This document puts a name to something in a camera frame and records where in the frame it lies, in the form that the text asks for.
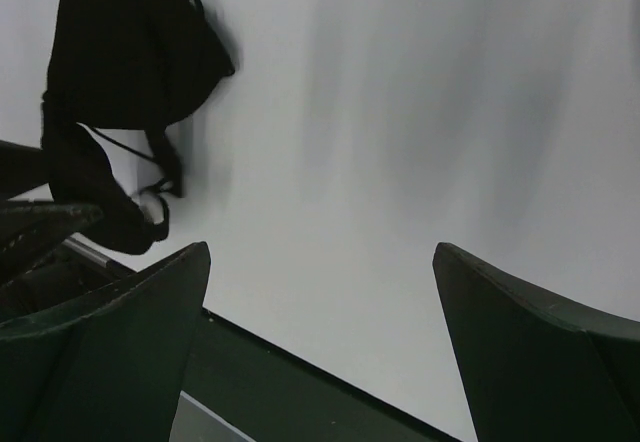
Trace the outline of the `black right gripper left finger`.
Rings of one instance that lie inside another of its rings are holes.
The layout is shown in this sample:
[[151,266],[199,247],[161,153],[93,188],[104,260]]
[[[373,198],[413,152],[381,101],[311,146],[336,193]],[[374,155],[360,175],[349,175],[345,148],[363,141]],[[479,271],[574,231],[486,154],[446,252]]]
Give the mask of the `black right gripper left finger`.
[[2,323],[2,440],[168,440],[210,264],[193,243]]

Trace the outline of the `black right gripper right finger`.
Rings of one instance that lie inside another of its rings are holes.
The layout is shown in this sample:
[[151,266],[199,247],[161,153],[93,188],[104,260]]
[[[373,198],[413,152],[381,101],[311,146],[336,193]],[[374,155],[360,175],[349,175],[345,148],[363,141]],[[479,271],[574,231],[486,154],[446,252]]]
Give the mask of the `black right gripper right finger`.
[[433,270],[478,440],[638,440],[638,322],[451,243]]

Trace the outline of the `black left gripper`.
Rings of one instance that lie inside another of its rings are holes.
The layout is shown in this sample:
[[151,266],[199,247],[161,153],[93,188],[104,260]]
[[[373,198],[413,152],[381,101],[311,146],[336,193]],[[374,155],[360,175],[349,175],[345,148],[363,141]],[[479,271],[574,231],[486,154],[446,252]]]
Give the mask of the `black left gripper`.
[[[2,197],[16,197],[48,183],[41,149],[1,142]],[[61,244],[102,216],[98,206],[85,203],[1,203],[3,322],[60,305],[134,274],[133,269],[78,241]]]

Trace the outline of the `black bra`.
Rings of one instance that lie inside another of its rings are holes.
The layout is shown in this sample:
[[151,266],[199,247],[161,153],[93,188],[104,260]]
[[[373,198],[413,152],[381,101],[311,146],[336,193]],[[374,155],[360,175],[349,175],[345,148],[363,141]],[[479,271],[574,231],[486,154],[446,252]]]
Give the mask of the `black bra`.
[[41,148],[53,199],[102,211],[86,238],[141,255],[168,237],[168,220],[148,219],[117,182],[101,141],[113,130],[143,132],[145,159],[161,173],[146,192],[182,197],[183,164],[166,131],[235,70],[201,0],[59,0]]

